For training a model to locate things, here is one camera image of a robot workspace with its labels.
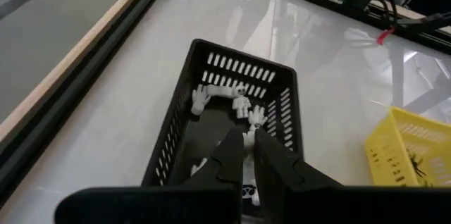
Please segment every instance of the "black cable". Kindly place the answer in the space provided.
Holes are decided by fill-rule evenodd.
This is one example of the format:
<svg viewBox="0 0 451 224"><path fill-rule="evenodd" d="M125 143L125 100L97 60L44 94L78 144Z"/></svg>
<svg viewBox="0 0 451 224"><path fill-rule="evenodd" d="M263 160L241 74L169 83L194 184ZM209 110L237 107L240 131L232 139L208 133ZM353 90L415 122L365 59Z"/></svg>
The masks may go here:
<svg viewBox="0 0 451 224"><path fill-rule="evenodd" d="M389 0L390 4L392 6L392 12L393 12L393 23L392 26L393 27L397 27L397 9L396 9L396 4L395 4L395 0Z"/></svg>
<svg viewBox="0 0 451 224"><path fill-rule="evenodd" d="M379 1L383 6L384 14L382 15L382 20L385 21L385 24L387 26L391 26L391 27L398 26L398 23L397 23L398 17L397 17L397 9L396 9L395 0L388 0L392 7L392 11L391 11L393 13L392 20L390 19L390 9L388 8L387 1L386 0L377 0L377 1Z"/></svg>
<svg viewBox="0 0 451 224"><path fill-rule="evenodd" d="M390 9L388 9L387 1L385 0L377 0L379 1L383 6L383 15L382 20L385 22L387 26L391 25L390 22Z"/></svg>

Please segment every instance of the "red tag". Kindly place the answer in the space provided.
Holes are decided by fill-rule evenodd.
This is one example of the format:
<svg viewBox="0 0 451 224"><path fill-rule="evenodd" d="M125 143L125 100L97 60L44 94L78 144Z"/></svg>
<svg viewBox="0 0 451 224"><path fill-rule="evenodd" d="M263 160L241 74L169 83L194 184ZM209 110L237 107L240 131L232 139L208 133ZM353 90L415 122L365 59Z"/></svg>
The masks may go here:
<svg viewBox="0 0 451 224"><path fill-rule="evenodd" d="M388 30L384 30L384 32L382 32L382 34L378 37L377 42L380 45L383 45L383 40L391 33L393 33L395 31L395 28L392 26L390 27Z"/></svg>

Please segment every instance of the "skeleton figure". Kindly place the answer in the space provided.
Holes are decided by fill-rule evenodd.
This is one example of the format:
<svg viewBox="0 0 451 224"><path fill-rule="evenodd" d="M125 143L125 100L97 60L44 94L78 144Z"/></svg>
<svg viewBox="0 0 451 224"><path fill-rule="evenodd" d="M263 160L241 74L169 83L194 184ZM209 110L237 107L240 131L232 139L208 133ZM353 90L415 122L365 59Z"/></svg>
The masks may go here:
<svg viewBox="0 0 451 224"><path fill-rule="evenodd" d="M252 195L252 204L254 206L260 206L260 197L259 197L259 191L257 190L257 183L255 179L251 180L251 185L255 187L255 193Z"/></svg>
<svg viewBox="0 0 451 224"><path fill-rule="evenodd" d="M249 117L248 109L251 107L251 102L249 98L244 97L246 93L245 87L239 85L235 88L235 93L238 97L233 99L232 109L237 111L237 118L247 118Z"/></svg>
<svg viewBox="0 0 451 224"><path fill-rule="evenodd" d="M255 194L256 187L254 185L242 185L242 198L250 199Z"/></svg>

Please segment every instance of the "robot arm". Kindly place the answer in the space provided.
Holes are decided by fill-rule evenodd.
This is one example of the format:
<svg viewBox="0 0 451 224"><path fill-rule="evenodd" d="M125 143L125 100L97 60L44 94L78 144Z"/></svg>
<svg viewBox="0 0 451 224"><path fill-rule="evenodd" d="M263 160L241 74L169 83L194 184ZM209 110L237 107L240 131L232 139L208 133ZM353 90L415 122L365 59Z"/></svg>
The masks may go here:
<svg viewBox="0 0 451 224"><path fill-rule="evenodd" d="M266 223L441 223L450 189L342 186L262 129L255 176ZM183 185L98 188L64 199L55 223L239 223L243 136L232 129Z"/></svg>

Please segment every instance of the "floor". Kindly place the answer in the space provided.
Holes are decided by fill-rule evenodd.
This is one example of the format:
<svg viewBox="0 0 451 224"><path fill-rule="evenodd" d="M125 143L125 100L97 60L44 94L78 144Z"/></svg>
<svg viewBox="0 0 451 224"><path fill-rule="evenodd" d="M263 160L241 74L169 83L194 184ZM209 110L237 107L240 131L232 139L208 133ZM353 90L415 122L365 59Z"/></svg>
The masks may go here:
<svg viewBox="0 0 451 224"><path fill-rule="evenodd" d="M9 1L0 0L0 8ZM115 1L29 0L0 18L0 121Z"/></svg>
<svg viewBox="0 0 451 224"><path fill-rule="evenodd" d="M139 185L193 39L297 71L307 163L370 185L366 136L401 106L451 121L451 58L303 0L157 0L0 211L51 223L87 187Z"/></svg>

